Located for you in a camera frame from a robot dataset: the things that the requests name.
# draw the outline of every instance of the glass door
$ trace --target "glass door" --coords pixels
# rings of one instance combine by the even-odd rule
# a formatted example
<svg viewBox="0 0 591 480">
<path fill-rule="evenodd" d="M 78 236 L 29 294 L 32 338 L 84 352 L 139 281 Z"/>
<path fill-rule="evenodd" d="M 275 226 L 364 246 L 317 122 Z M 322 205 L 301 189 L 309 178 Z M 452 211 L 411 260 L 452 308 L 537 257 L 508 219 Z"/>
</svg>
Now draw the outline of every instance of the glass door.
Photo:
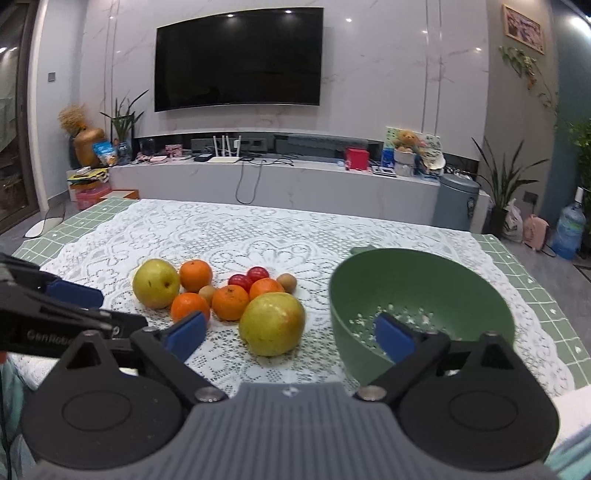
<svg viewBox="0 0 591 480">
<path fill-rule="evenodd" d="M 27 74 L 36 1 L 0 7 L 0 233 L 38 210 L 27 134 Z"/>
</svg>

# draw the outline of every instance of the potted plant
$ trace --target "potted plant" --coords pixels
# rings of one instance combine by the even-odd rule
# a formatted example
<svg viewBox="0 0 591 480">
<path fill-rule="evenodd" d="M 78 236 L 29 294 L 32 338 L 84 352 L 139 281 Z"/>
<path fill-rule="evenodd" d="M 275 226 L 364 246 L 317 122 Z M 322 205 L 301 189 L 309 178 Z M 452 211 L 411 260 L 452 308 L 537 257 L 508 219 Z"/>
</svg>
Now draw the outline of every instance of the potted plant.
<svg viewBox="0 0 591 480">
<path fill-rule="evenodd" d="M 116 141 L 113 140 L 113 144 L 117 148 L 119 164 L 125 165 L 131 161 L 132 128 L 144 114 L 141 112 L 139 115 L 136 115 L 135 112 L 131 110 L 131 108 L 133 107 L 134 103 L 142 98 L 146 93 L 148 93 L 147 90 L 140 93 L 132 102 L 130 102 L 126 96 L 123 97 L 121 102 L 115 98 L 115 109 L 113 111 L 113 116 L 110 116 L 104 112 L 100 112 L 101 115 L 104 115 L 111 120 L 111 125 L 117 134 L 117 139 Z"/>
<path fill-rule="evenodd" d="M 578 124 L 571 125 L 569 128 L 573 143 L 579 147 L 578 174 L 579 186 L 591 190 L 591 119 Z M 583 210 L 587 216 L 587 227 L 583 234 L 583 246 L 588 255 L 591 250 L 591 228 L 589 224 L 589 215 L 591 214 L 591 195 L 583 197 Z"/>
<path fill-rule="evenodd" d="M 538 160 L 537 162 L 532 163 L 528 166 L 521 166 L 516 167 L 515 163 L 517 162 L 517 158 L 521 153 L 521 149 L 523 148 L 524 140 L 521 141 L 519 147 L 517 147 L 517 151 L 515 155 L 513 155 L 513 159 L 509 166 L 506 163 L 506 155 L 503 154 L 503 161 L 500 166 L 497 165 L 495 156 L 492 152 L 491 146 L 488 143 L 486 137 L 484 138 L 484 146 L 488 149 L 490 153 L 490 158 L 486 156 L 484 153 L 484 149 L 480 147 L 478 142 L 472 138 L 472 141 L 478 148 L 480 152 L 480 156 L 482 160 L 484 160 L 485 165 L 488 168 L 490 174 L 490 180 L 487 179 L 483 175 L 478 175 L 481 177 L 489 187 L 491 188 L 491 197 L 494 204 L 491 212 L 491 220 L 489 223 L 489 229 L 491 233 L 500 238 L 501 234 L 503 233 L 503 226 L 505 224 L 505 217 L 507 216 L 507 204 L 513 198 L 513 194 L 517 190 L 517 188 L 528 185 L 530 183 L 536 183 L 538 180 L 524 180 L 521 176 L 530 168 L 535 167 L 536 165 L 540 165 L 544 162 L 550 161 L 549 158 L 545 158 L 543 160 Z"/>
</svg>

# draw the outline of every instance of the wall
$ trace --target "wall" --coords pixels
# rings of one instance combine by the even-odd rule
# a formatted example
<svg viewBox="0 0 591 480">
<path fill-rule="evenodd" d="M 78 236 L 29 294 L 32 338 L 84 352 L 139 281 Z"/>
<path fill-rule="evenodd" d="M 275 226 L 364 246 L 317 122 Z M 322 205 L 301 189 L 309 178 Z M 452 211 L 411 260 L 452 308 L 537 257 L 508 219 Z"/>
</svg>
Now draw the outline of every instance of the wall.
<svg viewBox="0 0 591 480">
<path fill-rule="evenodd" d="M 319 107 L 217 106 L 154 112 L 156 28 L 220 12 L 325 8 Z M 386 126 L 442 136 L 475 158 L 488 91 L 485 0 L 90 0 L 80 99 L 95 125 L 114 97 L 150 92 L 137 136 L 199 131 L 291 131 L 382 140 Z"/>
<path fill-rule="evenodd" d="M 591 117 L 591 26 L 559 0 L 552 0 L 558 48 L 560 110 L 553 161 L 540 214 L 550 223 L 573 202 L 578 149 L 567 125 Z"/>
<path fill-rule="evenodd" d="M 30 121 L 31 161 L 35 185 L 43 183 L 43 199 L 67 189 L 69 170 L 67 135 L 60 128 L 57 116 L 71 103 L 79 100 L 80 50 L 87 0 L 50 0 L 41 3 L 31 53 L 29 103 L 34 117 Z M 49 83 L 47 74 L 56 73 Z"/>
<path fill-rule="evenodd" d="M 540 23 L 545 36 L 545 55 L 505 36 L 502 25 L 503 3 Z M 541 86 L 528 91 L 525 78 L 519 78 L 513 68 L 504 63 L 499 52 L 501 45 L 523 49 L 527 55 L 538 60 L 549 88 L 552 92 L 557 91 L 557 53 L 550 0 L 487 0 L 487 6 L 490 73 L 485 135 L 499 164 L 503 153 L 506 153 L 508 158 L 512 158 L 522 139 L 525 139 L 525 144 L 518 160 L 520 165 L 551 158 L 556 118 L 537 98 L 537 94 L 542 91 Z M 539 208 L 543 202 L 549 170 L 550 163 L 532 168 L 526 178 L 539 180 L 539 182 L 517 190 L 515 194 L 517 205 L 524 216 L 531 213 L 531 205 L 522 201 L 524 191 L 528 190 L 539 195 Z M 486 167 L 483 164 L 479 173 L 486 173 Z"/>
</svg>

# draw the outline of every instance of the picture frame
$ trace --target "picture frame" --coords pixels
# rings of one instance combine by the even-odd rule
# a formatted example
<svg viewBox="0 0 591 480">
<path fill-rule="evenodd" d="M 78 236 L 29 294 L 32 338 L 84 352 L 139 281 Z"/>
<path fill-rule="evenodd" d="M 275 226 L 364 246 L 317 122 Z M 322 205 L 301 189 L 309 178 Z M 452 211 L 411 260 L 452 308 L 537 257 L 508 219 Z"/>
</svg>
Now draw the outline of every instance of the picture frame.
<svg viewBox="0 0 591 480">
<path fill-rule="evenodd" d="M 544 31 L 542 26 L 517 10 L 503 5 L 505 35 L 545 55 Z"/>
</svg>

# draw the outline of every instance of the red box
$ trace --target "red box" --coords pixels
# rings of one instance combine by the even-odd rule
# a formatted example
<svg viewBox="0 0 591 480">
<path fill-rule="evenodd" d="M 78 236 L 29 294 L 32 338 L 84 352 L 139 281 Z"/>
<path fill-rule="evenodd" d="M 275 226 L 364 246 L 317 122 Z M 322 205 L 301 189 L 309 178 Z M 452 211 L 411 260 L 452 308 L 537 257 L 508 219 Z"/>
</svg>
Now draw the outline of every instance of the red box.
<svg viewBox="0 0 591 480">
<path fill-rule="evenodd" d="M 345 168 L 347 170 L 367 170 L 369 168 L 369 152 L 360 148 L 345 150 Z"/>
<path fill-rule="evenodd" d="M 76 203 L 79 210 L 86 210 L 100 202 L 100 198 L 111 191 L 108 183 L 101 183 L 98 187 L 89 190 L 76 190 Z"/>
</svg>

